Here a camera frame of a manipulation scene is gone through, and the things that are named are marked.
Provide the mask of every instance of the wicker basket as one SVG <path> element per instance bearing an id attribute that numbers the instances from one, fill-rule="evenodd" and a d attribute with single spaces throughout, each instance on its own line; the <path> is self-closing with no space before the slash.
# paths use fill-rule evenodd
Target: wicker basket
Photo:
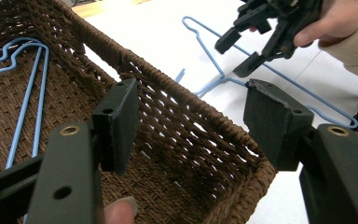
<path id="1" fill-rule="evenodd" d="M 7 42 L 20 36 L 37 38 L 51 50 L 40 152 L 54 128 L 88 119 L 115 83 L 87 58 L 87 45 L 122 79 L 138 80 L 142 123 L 136 145 L 124 176 L 103 173 L 104 203 L 133 195 L 140 205 L 136 223 L 249 219 L 275 170 L 241 127 L 59 0 L 0 1 L 0 55 Z M 5 168 L 34 56 L 33 50 L 22 53 L 18 67 L 0 76 L 0 170 Z M 8 64 L 4 61 L 0 67 Z M 30 101 L 16 163 L 31 157 L 37 100 Z"/>

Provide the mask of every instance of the white table surface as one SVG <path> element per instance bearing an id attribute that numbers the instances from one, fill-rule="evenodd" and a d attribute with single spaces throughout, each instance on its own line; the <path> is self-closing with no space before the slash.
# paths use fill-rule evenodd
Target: white table surface
<path id="1" fill-rule="evenodd" d="M 104 13 L 86 18 L 90 24 L 115 39 L 124 48 L 131 49 L 168 76 L 175 78 L 185 68 L 186 74 L 180 84 L 198 91 L 219 77 L 218 71 L 199 45 L 194 33 L 182 24 L 184 16 L 190 16 L 223 34 L 237 18 L 240 0 L 152 0 L 133 5 L 131 0 L 110 0 Z M 272 27 L 276 21 L 270 21 Z M 200 31 L 200 37 L 218 61 L 227 76 L 235 77 L 232 70 L 246 59 L 246 55 L 232 48 L 224 55 L 214 50 L 217 37 L 203 30 L 194 22 L 188 24 Z M 242 33 L 237 42 L 250 53 L 264 48 L 271 32 Z M 114 78 L 116 72 L 104 64 L 98 56 L 88 50 L 89 57 Z M 314 93 L 322 96 L 350 115 L 357 111 L 358 77 L 346 71 L 342 64 L 320 51 L 316 43 L 306 49 L 298 49 L 290 60 L 279 59 L 270 63 L 272 67 L 294 79 Z M 247 78 L 258 78 L 271 82 L 288 92 L 303 105 L 313 105 L 338 121 L 349 121 L 305 92 L 278 77 L 266 67 L 260 67 Z M 232 82 L 222 84 L 202 96 L 202 100 L 242 126 L 246 99 L 246 88 Z M 315 115 L 313 125 L 327 121 Z M 259 202 L 248 223 L 308 223 L 297 172 L 279 172 L 272 182 L 268 194 Z"/>

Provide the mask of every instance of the black plastic part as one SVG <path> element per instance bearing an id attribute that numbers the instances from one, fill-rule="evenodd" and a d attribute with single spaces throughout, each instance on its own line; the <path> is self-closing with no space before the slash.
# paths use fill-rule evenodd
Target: black plastic part
<path id="1" fill-rule="evenodd" d="M 315 132 L 316 130 L 311 127 L 310 133 L 307 136 L 302 136 L 298 139 L 295 156 L 301 163 L 303 163 L 304 167 L 307 167 L 307 172 L 309 174 L 324 180 L 324 173 L 322 171 L 321 164 L 319 163 L 315 150 L 313 150 L 311 145 Z"/>
<path id="2" fill-rule="evenodd" d="M 48 140 L 27 223 L 103 223 L 89 126 L 62 125 Z"/>
<path id="3" fill-rule="evenodd" d="M 136 79 L 117 83 L 92 113 L 104 171 L 124 175 L 139 125 Z"/>
<path id="4" fill-rule="evenodd" d="M 0 172 L 0 223 L 17 223 L 26 214 L 43 155 Z"/>
<path id="5" fill-rule="evenodd" d="M 264 34 L 271 29 L 268 23 L 270 18 L 277 18 L 278 26 L 261 55 L 256 58 L 253 54 L 253 57 L 249 57 L 235 69 L 234 73 L 240 77 L 249 76 L 264 62 L 278 58 L 290 59 L 296 50 L 293 42 L 295 35 L 307 25 L 319 20 L 323 0 L 249 0 L 246 2 L 245 5 L 239 7 L 239 17 L 230 30 L 242 32 L 256 27 L 260 34 Z M 224 35 L 217 40 L 215 47 L 220 53 L 224 53 L 237 40 Z"/>
<path id="6" fill-rule="evenodd" d="M 324 179 L 300 176 L 310 223 L 358 223 L 358 133 L 330 124 L 312 140 Z"/>
<path id="7" fill-rule="evenodd" d="M 247 87 L 243 121 L 250 135 L 276 169 L 295 171 L 298 139 L 310 132 L 313 113 L 268 82 L 250 79 Z"/>
<path id="8" fill-rule="evenodd" d="M 257 52 L 254 52 L 247 60 L 238 65 L 233 72 L 238 77 L 248 77 L 264 62 L 264 60 L 260 59 L 260 55 L 258 55 Z"/>
<path id="9" fill-rule="evenodd" d="M 220 37 L 214 47 L 219 53 L 224 54 L 228 49 L 231 48 L 241 38 L 241 35 L 238 31 L 231 27 L 225 34 Z"/>

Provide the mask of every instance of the metal grommet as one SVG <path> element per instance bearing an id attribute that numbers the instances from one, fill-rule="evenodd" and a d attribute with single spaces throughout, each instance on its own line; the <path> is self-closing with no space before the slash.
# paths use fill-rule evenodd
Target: metal grommet
<path id="1" fill-rule="evenodd" d="M 348 130 L 338 126 L 329 126 L 327 128 L 327 131 L 340 137 L 348 137 L 350 135 L 350 132 L 348 132 Z"/>
<path id="2" fill-rule="evenodd" d="M 63 129 L 60 130 L 60 135 L 63 136 L 68 136 L 68 135 L 73 135 L 76 134 L 80 131 L 80 127 L 79 126 L 67 126 Z"/>

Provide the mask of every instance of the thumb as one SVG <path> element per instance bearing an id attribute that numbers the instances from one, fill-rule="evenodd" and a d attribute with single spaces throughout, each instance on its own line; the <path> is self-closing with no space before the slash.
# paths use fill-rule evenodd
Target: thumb
<path id="1" fill-rule="evenodd" d="M 138 204 L 130 196 L 117 200 L 104 208 L 105 224 L 133 224 Z"/>
<path id="2" fill-rule="evenodd" d="M 328 27 L 325 25 L 324 20 L 316 21 L 296 34 L 294 44 L 297 47 L 308 45 L 325 35 L 327 31 Z"/>

